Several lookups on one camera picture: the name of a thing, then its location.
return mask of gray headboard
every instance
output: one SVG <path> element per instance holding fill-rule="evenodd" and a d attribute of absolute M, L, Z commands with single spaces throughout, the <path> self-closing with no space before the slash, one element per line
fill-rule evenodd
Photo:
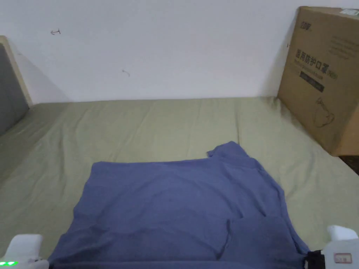
<path fill-rule="evenodd" d="M 16 124 L 29 110 L 29 96 L 10 46 L 0 36 L 0 135 Z"/>

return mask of white wall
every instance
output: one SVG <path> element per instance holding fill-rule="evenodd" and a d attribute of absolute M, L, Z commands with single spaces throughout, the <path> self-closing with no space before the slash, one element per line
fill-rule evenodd
<path fill-rule="evenodd" d="M 34 103 L 275 95 L 300 5 L 359 7 L 358 0 L 1 0 L 0 34 Z"/>

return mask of green bed sheet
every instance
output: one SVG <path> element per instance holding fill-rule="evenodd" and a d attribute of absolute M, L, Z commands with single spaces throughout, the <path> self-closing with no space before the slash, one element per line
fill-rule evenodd
<path fill-rule="evenodd" d="M 236 141 L 282 186 L 312 250 L 328 225 L 359 231 L 359 177 L 317 144 L 276 98 L 40 104 L 0 137 L 0 256 L 19 233 L 48 257 L 98 161 L 198 159 Z"/>

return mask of green led light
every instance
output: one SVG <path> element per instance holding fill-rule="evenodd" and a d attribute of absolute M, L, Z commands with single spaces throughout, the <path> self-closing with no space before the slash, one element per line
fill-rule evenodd
<path fill-rule="evenodd" d="M 18 261 L 1 261 L 0 266 L 14 266 L 17 265 Z"/>

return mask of cardboard box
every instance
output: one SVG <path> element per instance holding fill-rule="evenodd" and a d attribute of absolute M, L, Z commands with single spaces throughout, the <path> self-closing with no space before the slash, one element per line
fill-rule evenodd
<path fill-rule="evenodd" d="M 278 97 L 331 155 L 359 155 L 359 10 L 300 7 Z"/>

